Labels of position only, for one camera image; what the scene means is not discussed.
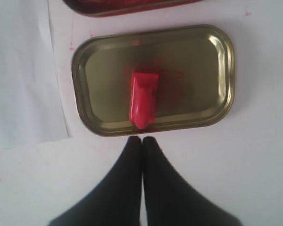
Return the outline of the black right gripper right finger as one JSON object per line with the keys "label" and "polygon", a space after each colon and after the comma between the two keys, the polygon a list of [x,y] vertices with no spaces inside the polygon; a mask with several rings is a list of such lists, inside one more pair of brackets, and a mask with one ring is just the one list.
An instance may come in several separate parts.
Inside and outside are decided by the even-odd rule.
{"label": "black right gripper right finger", "polygon": [[143,183],[149,226],[234,226],[236,218],[190,186],[154,137],[145,137]]}

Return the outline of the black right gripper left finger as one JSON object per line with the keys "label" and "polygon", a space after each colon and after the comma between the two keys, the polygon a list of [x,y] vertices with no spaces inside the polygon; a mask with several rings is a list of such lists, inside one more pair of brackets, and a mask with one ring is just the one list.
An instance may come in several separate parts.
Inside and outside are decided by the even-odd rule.
{"label": "black right gripper left finger", "polygon": [[51,226],[138,226],[142,196],[142,141],[131,136],[101,182]]}

